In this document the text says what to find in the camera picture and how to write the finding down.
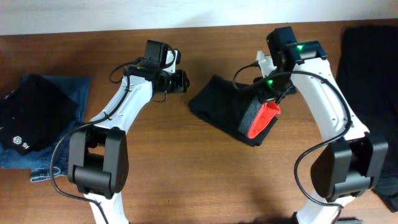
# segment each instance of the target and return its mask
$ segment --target black bracket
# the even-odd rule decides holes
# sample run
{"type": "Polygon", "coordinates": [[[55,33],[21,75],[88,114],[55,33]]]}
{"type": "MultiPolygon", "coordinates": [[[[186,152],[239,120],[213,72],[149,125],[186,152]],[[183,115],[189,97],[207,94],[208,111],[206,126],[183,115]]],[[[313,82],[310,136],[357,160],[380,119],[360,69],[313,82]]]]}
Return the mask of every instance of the black bracket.
{"type": "Polygon", "coordinates": [[[68,179],[80,193],[95,193],[111,199],[122,191],[129,172],[126,133],[118,128],[93,126],[78,131],[70,138],[68,179]],[[88,148],[105,145],[104,155],[88,148]]]}
{"type": "Polygon", "coordinates": [[[312,184],[327,202],[347,195],[359,197],[376,186],[388,144],[380,136],[365,134],[361,139],[330,143],[311,166],[312,184]]]}
{"type": "Polygon", "coordinates": [[[317,40],[298,43],[291,27],[276,28],[267,36],[267,43],[274,66],[279,71],[292,71],[296,64],[306,59],[327,55],[317,40]]]}
{"type": "Polygon", "coordinates": [[[148,40],[141,66],[158,70],[166,64],[168,45],[162,42],[148,40]]]}

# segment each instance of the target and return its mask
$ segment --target white wall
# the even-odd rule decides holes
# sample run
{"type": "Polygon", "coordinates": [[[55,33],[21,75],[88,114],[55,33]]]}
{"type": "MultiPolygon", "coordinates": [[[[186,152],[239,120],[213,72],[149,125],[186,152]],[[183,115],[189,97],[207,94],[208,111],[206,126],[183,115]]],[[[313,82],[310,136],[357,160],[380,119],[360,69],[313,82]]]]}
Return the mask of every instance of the white wall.
{"type": "Polygon", "coordinates": [[[398,0],[0,1],[0,35],[398,17],[398,0]]]}

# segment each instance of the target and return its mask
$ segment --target red object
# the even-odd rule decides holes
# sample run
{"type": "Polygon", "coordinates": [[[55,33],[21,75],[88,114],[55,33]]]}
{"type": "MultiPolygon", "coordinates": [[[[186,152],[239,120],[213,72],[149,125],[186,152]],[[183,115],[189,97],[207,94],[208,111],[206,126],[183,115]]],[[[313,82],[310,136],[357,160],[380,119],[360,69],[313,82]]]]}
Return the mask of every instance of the red object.
{"type": "Polygon", "coordinates": [[[280,108],[278,104],[275,102],[264,103],[250,127],[248,138],[254,139],[262,130],[267,127],[269,122],[277,114],[280,114],[280,108]]]}

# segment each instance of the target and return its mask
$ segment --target printed logo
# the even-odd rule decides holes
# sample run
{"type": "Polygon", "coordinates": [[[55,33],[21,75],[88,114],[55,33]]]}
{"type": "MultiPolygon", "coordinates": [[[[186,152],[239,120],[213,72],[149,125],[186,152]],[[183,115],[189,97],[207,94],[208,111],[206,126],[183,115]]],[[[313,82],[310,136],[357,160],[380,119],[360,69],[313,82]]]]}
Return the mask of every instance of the printed logo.
{"type": "Polygon", "coordinates": [[[15,91],[15,90],[12,90],[12,91],[10,92],[10,94],[8,94],[6,97],[4,97],[4,99],[6,100],[7,98],[9,98],[9,97],[11,96],[11,94],[14,93],[14,91],[15,91]]]}
{"type": "Polygon", "coordinates": [[[12,139],[12,141],[13,141],[15,144],[20,144],[20,143],[22,143],[22,138],[19,137],[19,136],[15,136],[15,137],[12,139]]]}
{"type": "Polygon", "coordinates": [[[26,142],[24,142],[24,143],[22,144],[22,147],[23,147],[24,149],[28,149],[28,148],[29,148],[29,146],[26,144],[26,142]]]}

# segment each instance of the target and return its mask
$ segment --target black cloth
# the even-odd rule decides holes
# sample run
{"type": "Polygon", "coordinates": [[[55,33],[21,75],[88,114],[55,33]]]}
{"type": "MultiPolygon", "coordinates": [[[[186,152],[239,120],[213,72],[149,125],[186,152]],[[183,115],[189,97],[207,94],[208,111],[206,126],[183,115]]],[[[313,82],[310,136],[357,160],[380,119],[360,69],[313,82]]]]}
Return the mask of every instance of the black cloth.
{"type": "MultiPolygon", "coordinates": [[[[242,88],[247,85],[237,83],[237,86],[242,88]]],[[[230,81],[215,75],[202,91],[190,100],[188,105],[190,111],[198,118],[254,147],[261,145],[277,121],[274,117],[268,126],[253,139],[249,139],[239,131],[241,121],[256,96],[255,91],[238,92],[230,81]]]]}
{"type": "Polygon", "coordinates": [[[389,145],[374,189],[398,209],[398,27],[364,26],[343,34],[337,84],[358,118],[389,145]]]}
{"type": "Polygon", "coordinates": [[[47,79],[31,75],[0,100],[0,142],[24,155],[51,145],[71,121],[78,105],[47,79]]]}

